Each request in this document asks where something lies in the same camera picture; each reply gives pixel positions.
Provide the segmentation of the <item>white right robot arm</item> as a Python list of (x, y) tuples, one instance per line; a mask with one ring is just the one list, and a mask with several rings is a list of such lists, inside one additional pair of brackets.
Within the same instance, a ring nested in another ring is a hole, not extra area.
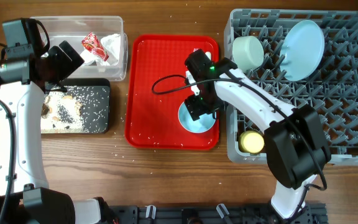
[(270, 205), (282, 220), (294, 220), (316, 177), (323, 183), (319, 189), (327, 188), (323, 168), (331, 152), (317, 111), (277, 99), (228, 58), (213, 62), (198, 49), (189, 54), (185, 66), (186, 85), (193, 91), (185, 106), (192, 120), (214, 115), (229, 103), (253, 122), (263, 134), (267, 164), (277, 180)]

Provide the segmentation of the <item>light blue plate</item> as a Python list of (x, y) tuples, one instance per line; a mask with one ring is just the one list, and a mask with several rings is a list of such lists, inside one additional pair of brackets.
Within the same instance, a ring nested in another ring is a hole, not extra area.
[(321, 28), (311, 20), (297, 23), (287, 34), (280, 56), (280, 70), (286, 71), (285, 78), (296, 82), (309, 77), (322, 60), (325, 48)]

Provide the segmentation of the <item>white plastic spoon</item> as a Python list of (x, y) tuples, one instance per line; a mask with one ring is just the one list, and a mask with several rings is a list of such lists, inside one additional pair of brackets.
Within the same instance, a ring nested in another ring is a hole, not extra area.
[(208, 57), (209, 60), (212, 60), (211, 52), (205, 52), (205, 55)]

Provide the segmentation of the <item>light blue bowl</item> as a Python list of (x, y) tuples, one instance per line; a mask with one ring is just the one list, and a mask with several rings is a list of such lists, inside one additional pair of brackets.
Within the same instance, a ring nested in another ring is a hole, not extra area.
[(216, 122), (212, 114), (203, 114), (199, 119), (193, 120), (185, 103), (182, 103), (178, 109), (178, 120), (185, 130), (196, 134), (209, 131)]

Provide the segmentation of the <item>yellow plastic cup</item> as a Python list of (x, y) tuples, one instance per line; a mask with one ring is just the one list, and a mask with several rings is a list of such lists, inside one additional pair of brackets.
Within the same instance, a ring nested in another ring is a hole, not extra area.
[(256, 131), (243, 132), (238, 140), (242, 152), (258, 154), (264, 148), (264, 138)]

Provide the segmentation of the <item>white napkin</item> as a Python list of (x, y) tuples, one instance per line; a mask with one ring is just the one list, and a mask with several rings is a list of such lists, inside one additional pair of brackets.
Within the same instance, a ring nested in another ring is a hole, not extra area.
[(84, 60), (84, 63), (82, 64), (83, 67), (93, 64), (99, 66), (112, 66), (118, 63), (121, 51), (121, 36), (119, 34), (107, 35), (99, 39), (99, 41), (107, 51), (109, 58), (106, 61), (103, 61), (98, 56), (93, 55), (83, 47), (84, 51), (80, 53), (80, 56)]

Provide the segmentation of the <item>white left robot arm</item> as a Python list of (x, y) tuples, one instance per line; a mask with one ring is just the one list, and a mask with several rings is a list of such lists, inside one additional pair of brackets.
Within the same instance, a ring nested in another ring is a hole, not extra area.
[(52, 48), (16, 44), (0, 60), (0, 223), (113, 223), (101, 197), (74, 202), (51, 190), (42, 162), (40, 119), (45, 83), (83, 63), (63, 41)]

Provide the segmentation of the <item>red snack wrapper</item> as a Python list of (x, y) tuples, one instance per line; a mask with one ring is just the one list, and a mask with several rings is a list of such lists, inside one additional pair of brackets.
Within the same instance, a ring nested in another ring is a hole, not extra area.
[(107, 51), (102, 46), (101, 42), (97, 36), (90, 32), (82, 41), (82, 46), (93, 55), (98, 56), (103, 61), (106, 61), (109, 58)]

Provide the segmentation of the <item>green bowl with food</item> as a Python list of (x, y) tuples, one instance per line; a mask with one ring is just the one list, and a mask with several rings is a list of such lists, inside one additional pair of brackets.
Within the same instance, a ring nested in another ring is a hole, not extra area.
[(261, 42), (254, 36), (234, 39), (232, 59), (243, 72), (259, 68), (264, 61), (264, 49)]

